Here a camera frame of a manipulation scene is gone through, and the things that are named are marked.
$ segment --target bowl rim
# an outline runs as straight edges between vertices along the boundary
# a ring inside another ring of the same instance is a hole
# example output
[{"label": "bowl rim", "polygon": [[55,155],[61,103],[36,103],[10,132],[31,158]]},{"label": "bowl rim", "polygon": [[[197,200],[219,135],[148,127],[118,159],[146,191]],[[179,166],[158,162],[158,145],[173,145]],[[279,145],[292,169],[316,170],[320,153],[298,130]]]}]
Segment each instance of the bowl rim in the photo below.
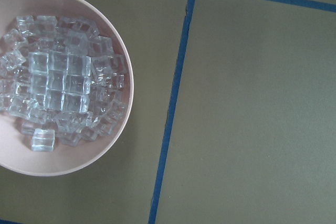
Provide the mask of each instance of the bowl rim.
[{"label": "bowl rim", "polygon": [[118,42],[121,45],[121,48],[122,48],[124,54],[125,54],[126,62],[127,62],[127,65],[128,65],[128,71],[129,71],[128,74],[130,76],[130,97],[129,97],[129,101],[128,101],[128,108],[127,108],[127,111],[126,111],[126,114],[125,114],[125,118],[124,118],[118,132],[116,133],[116,135],[112,139],[112,141],[94,158],[88,160],[87,162],[85,162],[85,163],[83,163],[79,166],[76,166],[75,168],[71,168],[71,169],[68,169],[68,170],[60,171],[60,172],[37,173],[37,172],[29,172],[29,171],[25,171],[25,170],[15,168],[15,167],[11,167],[9,165],[3,164],[0,161],[1,166],[5,167],[9,170],[12,170],[14,172],[25,174],[25,175],[30,175],[30,176],[51,177],[51,176],[65,175],[65,174],[73,173],[75,171],[83,169],[84,167],[86,167],[86,166],[92,164],[93,162],[95,162],[96,160],[98,160],[102,155],[104,155],[112,147],[112,145],[117,141],[117,139],[121,135],[122,131],[124,130],[124,128],[126,126],[126,123],[127,123],[128,119],[129,119],[131,109],[132,109],[132,105],[133,105],[134,76],[133,76],[133,69],[132,69],[132,65],[131,65],[130,56],[128,54],[126,46],[125,46],[121,36],[119,35],[118,31],[115,29],[115,27],[112,25],[112,23],[105,17],[105,15],[101,11],[99,11],[97,8],[95,8],[93,5],[91,5],[89,2],[87,2],[85,0],[76,0],[76,1],[86,5],[90,9],[92,9],[98,16],[100,16],[104,20],[104,22],[112,29],[113,34],[116,36]]}]

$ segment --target cube stack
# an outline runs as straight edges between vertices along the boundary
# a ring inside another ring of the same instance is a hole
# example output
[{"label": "cube stack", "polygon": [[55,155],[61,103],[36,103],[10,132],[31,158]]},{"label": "cube stack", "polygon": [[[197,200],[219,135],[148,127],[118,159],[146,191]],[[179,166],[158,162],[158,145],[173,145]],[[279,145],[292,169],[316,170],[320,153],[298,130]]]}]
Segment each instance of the cube stack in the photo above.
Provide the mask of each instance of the cube stack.
[{"label": "cube stack", "polygon": [[19,16],[3,39],[0,110],[23,120],[33,151],[57,138],[76,146],[113,133],[123,118],[127,66],[112,40],[84,17]]}]

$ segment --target plastic bowl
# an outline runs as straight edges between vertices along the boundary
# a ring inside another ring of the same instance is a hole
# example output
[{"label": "plastic bowl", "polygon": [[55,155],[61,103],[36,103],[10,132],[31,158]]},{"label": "plastic bowl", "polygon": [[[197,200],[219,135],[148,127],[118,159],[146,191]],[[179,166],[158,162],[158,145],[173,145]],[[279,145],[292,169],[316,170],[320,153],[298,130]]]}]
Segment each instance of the plastic bowl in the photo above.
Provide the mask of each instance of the plastic bowl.
[{"label": "plastic bowl", "polygon": [[[84,0],[0,0],[0,37],[14,26],[16,16],[55,15],[83,16],[97,23],[100,34],[112,38],[113,48],[126,57],[123,102],[128,105],[115,131],[95,142],[81,140],[76,147],[55,143],[53,152],[30,150],[31,136],[22,135],[15,125],[16,118],[0,114],[0,165],[18,173],[33,176],[57,176],[82,169],[101,157],[118,139],[130,115],[133,102],[133,72],[126,47],[114,26],[95,7]],[[0,55],[4,52],[0,41]]]}]

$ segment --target table surface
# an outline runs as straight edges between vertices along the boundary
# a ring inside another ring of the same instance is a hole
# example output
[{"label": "table surface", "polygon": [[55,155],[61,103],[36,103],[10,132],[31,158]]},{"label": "table surface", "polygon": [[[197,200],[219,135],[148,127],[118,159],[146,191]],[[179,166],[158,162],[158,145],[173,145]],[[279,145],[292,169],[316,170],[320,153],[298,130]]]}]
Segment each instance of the table surface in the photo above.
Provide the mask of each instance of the table surface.
[{"label": "table surface", "polygon": [[336,0],[86,1],[128,49],[129,121],[72,174],[0,167],[0,223],[335,222]]}]

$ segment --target bowl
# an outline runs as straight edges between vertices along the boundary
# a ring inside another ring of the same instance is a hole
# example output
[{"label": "bowl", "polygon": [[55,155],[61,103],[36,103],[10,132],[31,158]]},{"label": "bowl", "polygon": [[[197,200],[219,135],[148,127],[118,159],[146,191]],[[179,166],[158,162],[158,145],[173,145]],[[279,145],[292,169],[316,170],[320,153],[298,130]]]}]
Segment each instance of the bowl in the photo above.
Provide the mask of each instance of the bowl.
[{"label": "bowl", "polygon": [[[14,27],[15,17],[24,15],[83,16],[96,22],[100,35],[111,37],[116,53],[125,55],[128,73],[125,75],[122,101],[127,105],[113,134],[94,142],[81,140],[76,147],[55,143],[53,152],[33,152],[31,136],[22,135],[15,125],[16,117],[0,114],[0,165],[32,176],[57,176],[82,169],[101,157],[116,142],[130,115],[133,102],[133,72],[127,49],[111,22],[84,0],[0,0],[0,37]],[[0,41],[0,55],[5,51]]]}]

